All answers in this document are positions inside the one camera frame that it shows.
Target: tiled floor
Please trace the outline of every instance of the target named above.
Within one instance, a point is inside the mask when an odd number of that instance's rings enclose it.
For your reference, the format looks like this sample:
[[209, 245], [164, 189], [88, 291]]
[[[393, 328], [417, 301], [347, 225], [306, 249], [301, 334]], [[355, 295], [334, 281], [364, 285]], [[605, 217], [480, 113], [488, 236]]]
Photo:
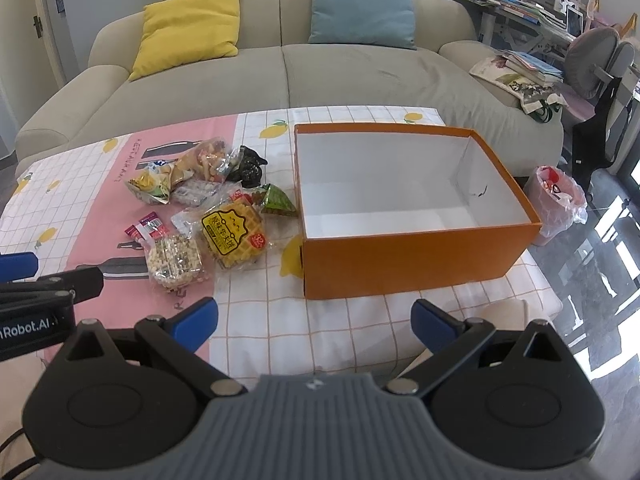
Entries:
[[[0, 170], [0, 211], [14, 169]], [[606, 407], [592, 463], [609, 480], [629, 480], [640, 473], [640, 210], [605, 171], [593, 183], [587, 223], [530, 252], [564, 304], [556, 329]]]

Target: trash can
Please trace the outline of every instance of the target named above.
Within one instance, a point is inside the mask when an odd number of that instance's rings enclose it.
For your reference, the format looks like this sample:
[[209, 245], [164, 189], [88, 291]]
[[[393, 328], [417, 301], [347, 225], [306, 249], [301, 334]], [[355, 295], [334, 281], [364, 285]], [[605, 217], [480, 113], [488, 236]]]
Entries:
[[531, 205], [542, 220], [534, 245], [543, 246], [574, 222], [587, 221], [587, 200], [574, 179], [558, 168], [539, 166], [524, 187]]

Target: white checkered tablecloth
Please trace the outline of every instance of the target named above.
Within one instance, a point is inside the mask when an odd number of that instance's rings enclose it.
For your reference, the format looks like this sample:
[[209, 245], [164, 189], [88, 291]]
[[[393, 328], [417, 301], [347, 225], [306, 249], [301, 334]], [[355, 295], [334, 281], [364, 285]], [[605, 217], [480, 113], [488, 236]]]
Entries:
[[[287, 131], [261, 138], [260, 133], [275, 121], [285, 121]], [[443, 124], [432, 108], [270, 110], [238, 115], [234, 145], [244, 144], [264, 156], [269, 161], [266, 182], [279, 186], [294, 200], [295, 124], [405, 121]], [[28, 185], [11, 198], [0, 218], [0, 251], [34, 250], [38, 245], [39, 273], [64, 269], [93, 199], [128, 137], [119, 137], [116, 146], [98, 142], [34, 163], [25, 173]], [[459, 319], [505, 298], [527, 300], [550, 318], [562, 307], [528, 251], [505, 277], [490, 282], [373, 298], [308, 301], [302, 279], [290, 271], [282, 256], [289, 244], [299, 243], [299, 222], [269, 217], [266, 226], [273, 247], [265, 256], [241, 270], [218, 272], [214, 297], [220, 320], [209, 340], [210, 363], [250, 388], [261, 374], [397, 374], [424, 349], [409, 322], [417, 298], [426, 298]], [[51, 227], [55, 234], [43, 237]]]

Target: open cardboard box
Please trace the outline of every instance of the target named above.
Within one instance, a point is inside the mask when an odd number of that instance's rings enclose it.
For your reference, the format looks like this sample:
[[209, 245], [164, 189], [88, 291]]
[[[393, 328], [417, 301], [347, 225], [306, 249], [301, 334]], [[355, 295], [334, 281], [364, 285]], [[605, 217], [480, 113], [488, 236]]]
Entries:
[[499, 278], [540, 231], [472, 130], [297, 124], [295, 141], [307, 299]]

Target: metal screw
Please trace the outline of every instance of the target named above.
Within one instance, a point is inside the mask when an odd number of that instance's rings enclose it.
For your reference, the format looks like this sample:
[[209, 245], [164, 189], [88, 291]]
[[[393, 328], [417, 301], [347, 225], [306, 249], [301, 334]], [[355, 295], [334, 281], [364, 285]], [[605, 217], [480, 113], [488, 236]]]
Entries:
[[386, 384], [386, 389], [396, 395], [413, 395], [418, 391], [418, 383], [413, 379], [398, 377]]
[[211, 383], [211, 391], [219, 397], [232, 397], [242, 391], [242, 384], [233, 379], [220, 379]]

